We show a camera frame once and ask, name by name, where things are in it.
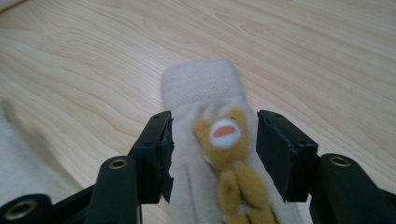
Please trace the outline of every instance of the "light wood surface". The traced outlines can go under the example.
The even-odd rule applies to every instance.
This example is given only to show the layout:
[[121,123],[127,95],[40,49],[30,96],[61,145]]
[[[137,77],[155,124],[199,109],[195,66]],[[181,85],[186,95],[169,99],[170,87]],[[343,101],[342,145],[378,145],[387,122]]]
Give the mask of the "light wood surface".
[[[395,1],[28,0],[0,14],[0,99],[84,188],[163,111],[166,68],[217,58],[253,109],[396,193]],[[144,219],[170,223],[166,203]]]

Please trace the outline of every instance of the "stuffed animal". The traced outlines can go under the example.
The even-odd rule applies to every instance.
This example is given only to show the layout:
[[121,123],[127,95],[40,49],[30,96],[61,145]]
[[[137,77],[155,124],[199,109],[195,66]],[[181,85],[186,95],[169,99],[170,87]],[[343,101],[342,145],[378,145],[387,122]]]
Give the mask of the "stuffed animal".
[[[261,178],[246,164],[249,153],[248,124],[241,109],[222,118],[199,119],[194,126],[205,158],[219,171],[219,206],[227,224],[276,223]],[[246,204],[246,213],[240,211]]]

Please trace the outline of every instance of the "plush toy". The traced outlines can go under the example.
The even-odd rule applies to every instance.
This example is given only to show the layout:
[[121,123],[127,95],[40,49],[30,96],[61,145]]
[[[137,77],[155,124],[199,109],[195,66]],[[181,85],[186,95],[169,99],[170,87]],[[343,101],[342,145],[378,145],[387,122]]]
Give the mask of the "plush toy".
[[[276,223],[263,181],[246,164],[249,136],[244,112],[235,108],[222,118],[199,119],[194,130],[206,160],[219,171],[219,206],[225,222]],[[240,211],[241,204],[248,207],[245,213]]]

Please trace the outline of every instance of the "tabletop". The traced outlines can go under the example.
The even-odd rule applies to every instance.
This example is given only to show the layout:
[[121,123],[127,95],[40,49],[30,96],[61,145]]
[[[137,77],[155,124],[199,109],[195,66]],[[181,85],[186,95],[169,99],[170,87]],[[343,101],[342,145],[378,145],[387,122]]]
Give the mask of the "tabletop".
[[[164,70],[219,58],[254,110],[396,193],[395,1],[27,0],[0,13],[0,100],[82,188],[163,111]],[[165,202],[143,212],[171,222]]]

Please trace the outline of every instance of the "teddy bear arm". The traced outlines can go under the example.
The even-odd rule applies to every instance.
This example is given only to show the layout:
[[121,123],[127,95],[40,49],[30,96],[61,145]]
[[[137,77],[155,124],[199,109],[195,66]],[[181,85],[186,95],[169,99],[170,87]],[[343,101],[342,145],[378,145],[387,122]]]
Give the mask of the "teddy bear arm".
[[243,164],[235,170],[238,186],[245,201],[256,207],[268,207],[269,196],[262,179],[248,165]]
[[236,213],[240,204],[240,191],[235,174],[231,170],[223,171],[219,179],[219,204],[224,213]]

